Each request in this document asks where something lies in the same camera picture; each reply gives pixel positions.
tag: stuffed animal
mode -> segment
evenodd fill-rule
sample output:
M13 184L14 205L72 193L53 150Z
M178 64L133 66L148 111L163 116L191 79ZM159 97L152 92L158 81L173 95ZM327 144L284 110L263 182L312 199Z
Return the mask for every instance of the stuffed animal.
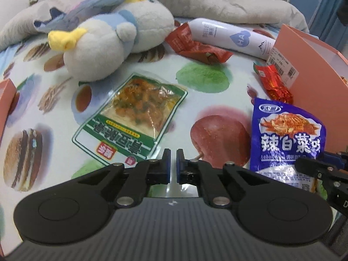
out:
M79 81L112 74L130 53L161 44L174 28L174 18L161 3L125 0L110 14L96 15L71 32L51 31L52 50L64 52L68 72Z

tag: oval logo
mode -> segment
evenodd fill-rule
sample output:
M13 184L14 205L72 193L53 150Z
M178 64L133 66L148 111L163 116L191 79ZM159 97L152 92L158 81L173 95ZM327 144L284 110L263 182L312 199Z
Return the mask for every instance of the oval logo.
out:
M279 113L281 111L281 108L274 104L261 104L259 106L259 110L264 113L273 114Z

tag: red plastic wrapper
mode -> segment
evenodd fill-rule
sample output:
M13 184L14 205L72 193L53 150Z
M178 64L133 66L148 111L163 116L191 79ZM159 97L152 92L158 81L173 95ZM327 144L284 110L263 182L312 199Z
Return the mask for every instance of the red plastic wrapper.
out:
M172 31L166 42L175 53L209 65L224 63L233 55L224 49L193 41L187 22Z
M275 65L263 67L254 64L254 71L260 76L262 85L272 100L292 105L292 94L282 82Z

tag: plush toy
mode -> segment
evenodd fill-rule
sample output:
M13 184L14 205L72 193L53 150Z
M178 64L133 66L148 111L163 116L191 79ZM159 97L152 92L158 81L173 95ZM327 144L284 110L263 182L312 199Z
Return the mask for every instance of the plush toy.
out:
M174 18L161 3L125 0L110 14L96 15L71 32L51 31L51 49L64 52L68 72L80 81L112 74L130 53L161 44L174 28Z

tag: red apple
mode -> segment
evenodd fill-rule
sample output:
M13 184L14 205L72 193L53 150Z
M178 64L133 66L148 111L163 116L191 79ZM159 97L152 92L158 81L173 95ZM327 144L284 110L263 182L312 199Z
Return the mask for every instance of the red apple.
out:
M221 169L227 161L244 166L250 159L250 135L235 119L204 117L194 123L190 135L201 158L214 168Z

